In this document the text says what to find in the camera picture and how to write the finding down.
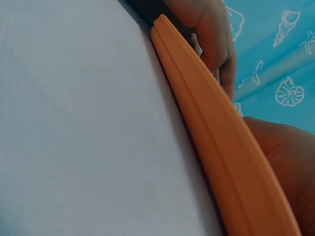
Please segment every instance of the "hand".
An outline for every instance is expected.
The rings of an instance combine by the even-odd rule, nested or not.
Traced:
[[[244,118],[273,168],[302,234],[315,235],[315,136],[287,125]]]
[[[202,48],[201,59],[233,98],[236,54],[229,19],[221,0],[164,0],[188,28],[194,28]]]

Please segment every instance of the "orange plastic tool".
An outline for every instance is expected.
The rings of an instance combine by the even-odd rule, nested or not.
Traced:
[[[300,236],[266,157],[211,72],[164,15],[151,36],[228,234]]]

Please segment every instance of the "starfish print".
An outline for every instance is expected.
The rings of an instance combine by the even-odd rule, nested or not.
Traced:
[[[304,42],[300,43],[299,46],[304,45],[306,53],[308,55],[312,55],[312,51],[310,47],[311,43],[315,43],[315,33],[313,33],[312,31],[309,31],[307,34],[307,39]]]

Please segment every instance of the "blue patterned fabric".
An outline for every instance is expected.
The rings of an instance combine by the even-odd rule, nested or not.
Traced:
[[[315,133],[315,1],[225,0],[243,116]]]

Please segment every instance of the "white sheet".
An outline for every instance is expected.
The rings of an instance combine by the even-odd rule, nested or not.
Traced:
[[[0,235],[220,235],[151,42],[116,0],[0,0]]]

